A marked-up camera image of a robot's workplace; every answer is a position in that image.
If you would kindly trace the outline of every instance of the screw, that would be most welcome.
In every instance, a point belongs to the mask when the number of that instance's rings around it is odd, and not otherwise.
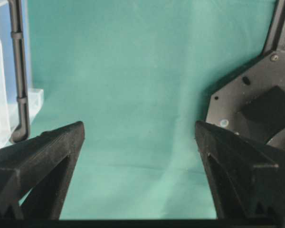
[[[270,60],[273,61],[273,62],[276,62],[277,60],[279,59],[279,56],[274,54],[270,57]]]
[[[219,125],[220,125],[221,127],[227,127],[227,126],[229,125],[229,120],[226,120],[226,119],[221,120],[221,121],[219,122]]]

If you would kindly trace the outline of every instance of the blue surface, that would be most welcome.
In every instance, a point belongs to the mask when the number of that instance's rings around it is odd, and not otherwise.
[[[63,219],[214,218],[194,141],[211,91],[258,56],[274,0],[30,0],[32,136],[85,123]]]

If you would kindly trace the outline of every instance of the black pipe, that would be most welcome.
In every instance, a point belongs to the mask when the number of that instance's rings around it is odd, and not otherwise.
[[[29,102],[28,86],[25,66],[25,51],[22,26],[21,0],[9,0],[11,37],[13,39],[15,72],[17,85],[17,102],[19,125],[13,132],[10,141],[17,143],[29,137]]]

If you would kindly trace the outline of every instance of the teal backdrop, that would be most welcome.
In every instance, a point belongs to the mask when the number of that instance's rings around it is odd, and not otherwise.
[[[218,80],[258,56],[275,0],[29,0],[32,137],[81,120],[62,219],[215,218],[194,140]]]

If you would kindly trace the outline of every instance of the screw hole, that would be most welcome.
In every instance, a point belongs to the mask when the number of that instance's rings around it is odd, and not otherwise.
[[[244,76],[244,77],[242,78],[242,81],[243,81],[243,83],[244,83],[245,85],[247,85],[247,86],[251,85],[251,81],[249,80],[249,78],[248,78],[247,76]]]

